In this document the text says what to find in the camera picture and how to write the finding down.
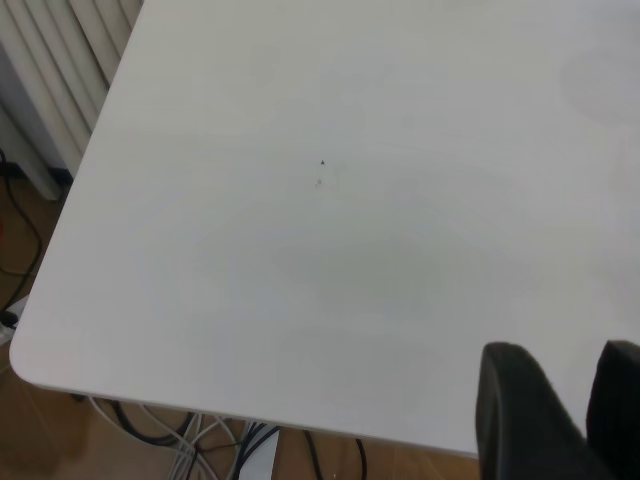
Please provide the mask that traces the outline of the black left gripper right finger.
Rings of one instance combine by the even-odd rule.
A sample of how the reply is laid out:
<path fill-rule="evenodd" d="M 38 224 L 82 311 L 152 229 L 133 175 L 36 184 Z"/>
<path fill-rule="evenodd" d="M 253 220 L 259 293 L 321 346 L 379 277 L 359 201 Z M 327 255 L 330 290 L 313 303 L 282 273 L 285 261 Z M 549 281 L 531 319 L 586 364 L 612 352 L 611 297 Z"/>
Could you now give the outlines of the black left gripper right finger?
<path fill-rule="evenodd" d="M 639 477 L 639 346 L 610 340 L 600 355 L 586 418 L 587 442 L 618 479 Z"/>

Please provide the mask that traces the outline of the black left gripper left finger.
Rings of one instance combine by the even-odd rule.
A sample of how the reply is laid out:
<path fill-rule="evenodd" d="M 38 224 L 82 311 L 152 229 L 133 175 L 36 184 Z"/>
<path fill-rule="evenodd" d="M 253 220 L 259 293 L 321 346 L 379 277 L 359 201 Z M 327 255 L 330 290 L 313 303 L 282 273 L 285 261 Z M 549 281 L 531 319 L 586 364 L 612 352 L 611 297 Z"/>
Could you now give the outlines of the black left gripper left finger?
<path fill-rule="evenodd" d="M 475 408 L 482 479 L 611 479 L 535 358 L 506 342 L 484 346 Z"/>

